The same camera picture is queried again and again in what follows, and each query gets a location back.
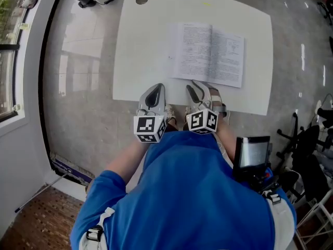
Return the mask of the person's right shoe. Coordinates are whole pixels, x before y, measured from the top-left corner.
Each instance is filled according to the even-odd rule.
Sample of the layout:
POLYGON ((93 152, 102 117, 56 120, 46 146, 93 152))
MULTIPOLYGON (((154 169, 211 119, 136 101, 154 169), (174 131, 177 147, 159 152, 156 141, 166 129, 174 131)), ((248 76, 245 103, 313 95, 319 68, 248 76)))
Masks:
POLYGON ((187 106, 185 109, 185 114, 184 114, 184 126, 183 126, 183 130, 189 130, 188 128, 188 123, 187 123, 187 116, 191 113, 191 107, 187 106))

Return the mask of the curved glass window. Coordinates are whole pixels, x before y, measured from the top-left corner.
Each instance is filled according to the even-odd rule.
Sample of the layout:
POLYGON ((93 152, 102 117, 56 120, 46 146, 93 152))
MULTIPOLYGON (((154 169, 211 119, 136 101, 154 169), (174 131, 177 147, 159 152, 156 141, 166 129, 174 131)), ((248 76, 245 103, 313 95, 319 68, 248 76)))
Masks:
POLYGON ((25 12, 20 0, 0 0, 0 122, 16 115, 12 109, 15 104, 14 59, 25 12))

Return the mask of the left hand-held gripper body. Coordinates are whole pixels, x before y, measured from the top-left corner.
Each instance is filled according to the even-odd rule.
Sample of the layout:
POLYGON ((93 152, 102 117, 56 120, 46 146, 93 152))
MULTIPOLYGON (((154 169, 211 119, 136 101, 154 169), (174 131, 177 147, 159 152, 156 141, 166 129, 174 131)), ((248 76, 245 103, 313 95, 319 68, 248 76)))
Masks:
POLYGON ((139 109, 133 118, 134 135, 142 143, 159 143, 167 128, 166 117, 165 111, 158 114, 139 109))

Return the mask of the clear plastic container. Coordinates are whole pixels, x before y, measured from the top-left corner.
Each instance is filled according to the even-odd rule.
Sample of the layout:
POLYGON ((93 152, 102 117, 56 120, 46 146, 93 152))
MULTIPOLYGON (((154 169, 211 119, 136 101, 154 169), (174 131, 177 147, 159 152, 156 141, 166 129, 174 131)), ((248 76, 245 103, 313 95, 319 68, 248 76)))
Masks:
POLYGON ((23 9, 32 9, 37 2, 38 0, 20 0, 18 6, 23 9))

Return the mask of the white table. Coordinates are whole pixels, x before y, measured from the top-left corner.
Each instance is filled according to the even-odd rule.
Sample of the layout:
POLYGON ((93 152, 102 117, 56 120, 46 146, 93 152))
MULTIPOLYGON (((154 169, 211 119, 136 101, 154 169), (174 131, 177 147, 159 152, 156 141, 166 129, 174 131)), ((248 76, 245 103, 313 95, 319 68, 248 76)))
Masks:
POLYGON ((272 22, 268 14, 235 0, 124 0, 118 29, 113 98, 137 101, 151 86, 165 86, 166 102, 187 105, 187 81, 172 79, 172 27, 207 23, 245 38, 240 88, 218 85, 230 111, 266 115, 273 74, 272 22))

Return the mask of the white metal rack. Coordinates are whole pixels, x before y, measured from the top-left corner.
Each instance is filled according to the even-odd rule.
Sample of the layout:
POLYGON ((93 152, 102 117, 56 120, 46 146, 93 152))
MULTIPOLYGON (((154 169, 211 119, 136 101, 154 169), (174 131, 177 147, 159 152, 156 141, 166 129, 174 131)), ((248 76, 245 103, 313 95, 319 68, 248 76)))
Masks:
POLYGON ((333 250, 333 189, 319 202, 308 205, 310 210, 296 227, 301 250, 333 250))

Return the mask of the black monitor screen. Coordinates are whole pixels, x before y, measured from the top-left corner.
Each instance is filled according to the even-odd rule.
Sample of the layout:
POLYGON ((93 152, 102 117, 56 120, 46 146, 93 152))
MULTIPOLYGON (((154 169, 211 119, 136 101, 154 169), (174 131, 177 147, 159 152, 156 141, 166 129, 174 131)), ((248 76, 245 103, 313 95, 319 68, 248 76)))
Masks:
POLYGON ((259 183, 265 175, 270 136, 237 137, 233 175, 238 182, 259 183))

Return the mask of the person's left forearm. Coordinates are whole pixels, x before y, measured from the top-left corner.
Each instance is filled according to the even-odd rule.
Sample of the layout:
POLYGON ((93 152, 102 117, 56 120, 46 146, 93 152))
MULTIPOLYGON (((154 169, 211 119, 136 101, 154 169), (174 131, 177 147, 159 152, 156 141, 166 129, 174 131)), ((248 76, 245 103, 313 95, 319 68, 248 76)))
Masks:
POLYGON ((128 184, 140 165, 141 160, 144 158, 149 146, 149 143, 142 143, 135 139, 106 166, 105 170, 116 173, 123 179, 125 184, 128 184))

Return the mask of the black office chair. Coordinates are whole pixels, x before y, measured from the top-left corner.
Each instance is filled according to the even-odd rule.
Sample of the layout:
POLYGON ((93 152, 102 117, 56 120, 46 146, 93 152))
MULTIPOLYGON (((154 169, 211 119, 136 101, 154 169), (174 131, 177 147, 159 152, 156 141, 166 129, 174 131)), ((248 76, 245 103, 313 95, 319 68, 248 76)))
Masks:
POLYGON ((319 202, 330 190, 327 179, 320 168, 319 162, 313 153, 306 151, 294 151, 292 154, 292 168, 282 171, 281 161, 274 173, 278 175, 278 183, 285 193, 296 194, 294 185, 301 179, 304 193, 300 197, 305 197, 306 201, 316 200, 319 202))
POLYGON ((298 114, 296 112, 292 114, 292 117, 294 118, 294 127, 291 136, 284 134, 281 129, 277 130, 277 134, 288 139, 289 143, 282 151, 277 152, 276 156, 282 159, 285 154, 294 153, 297 148, 302 148, 303 146, 310 154, 313 153, 317 145, 321 146, 322 150, 330 149, 333 146, 333 129, 327 131, 326 139, 322 141, 319 139, 319 126, 309 126, 305 129, 303 126, 298 126, 298 114))
POLYGON ((323 17, 328 21, 328 24, 333 27, 333 14, 330 12, 326 4, 317 2, 317 8, 323 17))

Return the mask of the person's shoe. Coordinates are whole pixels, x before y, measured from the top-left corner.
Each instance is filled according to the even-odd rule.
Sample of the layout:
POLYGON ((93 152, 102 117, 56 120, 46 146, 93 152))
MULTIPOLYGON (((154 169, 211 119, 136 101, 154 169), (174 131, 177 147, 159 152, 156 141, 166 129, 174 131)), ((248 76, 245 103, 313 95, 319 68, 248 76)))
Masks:
POLYGON ((188 128, 188 123, 187 123, 187 116, 191 113, 191 107, 187 106, 185 109, 185 114, 184 114, 184 126, 183 126, 183 130, 189 130, 188 128))
POLYGON ((167 119, 166 122, 168 124, 168 127, 171 128, 172 130, 178 130, 175 111, 170 104, 166 104, 165 112, 166 112, 166 119, 167 119))

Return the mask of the person's left shoe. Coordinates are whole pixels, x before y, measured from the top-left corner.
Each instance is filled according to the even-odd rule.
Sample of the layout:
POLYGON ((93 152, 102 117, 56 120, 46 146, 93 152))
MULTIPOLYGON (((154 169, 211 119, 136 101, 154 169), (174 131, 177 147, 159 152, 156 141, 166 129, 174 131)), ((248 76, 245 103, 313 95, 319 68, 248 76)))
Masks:
POLYGON ((168 124, 168 127, 171 128, 172 130, 178 130, 175 111, 170 104, 166 104, 165 112, 166 112, 166 119, 167 119, 166 122, 168 124))

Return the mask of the person's blue shirt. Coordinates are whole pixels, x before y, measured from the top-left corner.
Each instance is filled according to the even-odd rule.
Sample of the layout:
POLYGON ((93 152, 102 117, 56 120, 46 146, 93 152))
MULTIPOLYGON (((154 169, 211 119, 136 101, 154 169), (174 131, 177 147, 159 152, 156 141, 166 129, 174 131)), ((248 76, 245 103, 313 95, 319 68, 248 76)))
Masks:
POLYGON ((238 183, 212 135, 166 133, 150 145, 137 186, 103 171, 73 226, 72 250, 92 228, 108 250, 286 250, 296 213, 285 192, 238 183))

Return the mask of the black clamp mount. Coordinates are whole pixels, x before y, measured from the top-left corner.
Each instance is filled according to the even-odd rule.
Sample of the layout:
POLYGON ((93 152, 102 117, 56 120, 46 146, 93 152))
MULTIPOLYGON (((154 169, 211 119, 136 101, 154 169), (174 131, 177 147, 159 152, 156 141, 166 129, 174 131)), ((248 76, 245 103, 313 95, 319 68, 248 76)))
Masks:
POLYGON ((270 167, 250 178, 249 186, 255 192, 263 195, 264 192, 275 192, 279 188, 279 176, 275 176, 270 167))

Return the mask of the white book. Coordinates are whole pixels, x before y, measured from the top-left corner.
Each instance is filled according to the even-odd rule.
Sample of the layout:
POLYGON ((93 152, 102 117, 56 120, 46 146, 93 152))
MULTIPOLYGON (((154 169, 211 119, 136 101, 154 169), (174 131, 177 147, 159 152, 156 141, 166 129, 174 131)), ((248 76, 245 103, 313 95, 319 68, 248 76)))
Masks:
POLYGON ((180 22, 172 27, 171 78, 240 88, 245 38, 206 23, 180 22))

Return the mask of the person's right forearm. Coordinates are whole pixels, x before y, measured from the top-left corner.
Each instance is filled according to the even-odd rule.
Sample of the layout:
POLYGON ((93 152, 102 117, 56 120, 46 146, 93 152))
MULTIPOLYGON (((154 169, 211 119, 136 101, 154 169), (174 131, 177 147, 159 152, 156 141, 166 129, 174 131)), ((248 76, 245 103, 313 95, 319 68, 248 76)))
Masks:
POLYGON ((226 154, 228 155, 229 160, 232 164, 234 164, 237 140, 231 127, 227 124, 222 116, 219 116, 216 134, 224 149, 226 150, 226 154))

